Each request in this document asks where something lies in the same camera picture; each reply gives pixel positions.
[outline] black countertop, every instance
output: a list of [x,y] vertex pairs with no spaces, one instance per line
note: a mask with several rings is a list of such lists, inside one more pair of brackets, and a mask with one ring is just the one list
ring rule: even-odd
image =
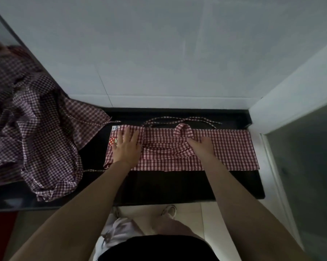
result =
[[[222,122],[219,129],[244,129],[251,124],[246,110],[199,109],[119,109],[104,108],[112,120],[119,124],[142,125],[144,121],[161,116],[186,118],[199,116]],[[185,121],[192,128],[211,128],[207,123]],[[113,125],[104,126],[96,136],[79,151],[84,169],[103,169],[109,135]],[[231,171],[232,175],[257,199],[265,197],[258,171]],[[86,172],[78,188],[71,194],[52,202],[38,202],[25,182],[0,186],[0,211],[47,210],[63,206],[76,194],[100,176],[99,172]],[[144,204],[174,204],[215,200],[204,171],[131,171],[120,187],[114,206]]]

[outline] gingham fabric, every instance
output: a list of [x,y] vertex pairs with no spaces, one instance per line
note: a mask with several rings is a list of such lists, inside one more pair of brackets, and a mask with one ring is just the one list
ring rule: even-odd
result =
[[0,56],[0,185],[24,180],[38,200],[76,189],[78,150],[110,117],[68,99],[24,49]]
[[[138,142],[142,144],[142,154],[136,171],[195,171],[203,170],[200,160],[187,143],[187,138],[201,141],[202,136],[211,138],[214,154],[228,170],[257,170],[259,165],[252,140],[247,130],[191,129],[184,123],[175,128],[146,128],[140,126],[113,126],[110,138],[117,137],[118,130],[130,128],[140,134]],[[108,145],[104,168],[113,162],[112,148]]]

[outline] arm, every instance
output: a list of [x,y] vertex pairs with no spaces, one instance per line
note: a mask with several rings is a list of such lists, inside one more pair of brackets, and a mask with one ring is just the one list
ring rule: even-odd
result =
[[86,261],[113,206],[115,195],[140,157],[139,131],[118,133],[114,163],[70,202],[56,211],[14,254],[10,261]]
[[286,228],[214,156],[211,139],[188,139],[201,160],[230,236],[243,261],[309,260]]

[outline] person's left hand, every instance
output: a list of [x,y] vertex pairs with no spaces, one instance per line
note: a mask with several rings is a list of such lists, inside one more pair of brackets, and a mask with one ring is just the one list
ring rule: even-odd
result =
[[118,130],[118,145],[112,144],[113,160],[126,162],[131,168],[134,168],[139,161],[141,145],[137,144],[139,130],[136,130],[131,138],[130,128],[125,129],[125,134],[122,136],[122,131]]

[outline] forearm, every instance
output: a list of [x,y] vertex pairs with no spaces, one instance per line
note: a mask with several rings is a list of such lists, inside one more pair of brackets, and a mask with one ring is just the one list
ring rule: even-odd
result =
[[113,163],[98,179],[56,211],[11,261],[88,260],[115,195],[129,171],[126,162]]
[[306,260],[285,227],[217,158],[201,162],[242,260]]

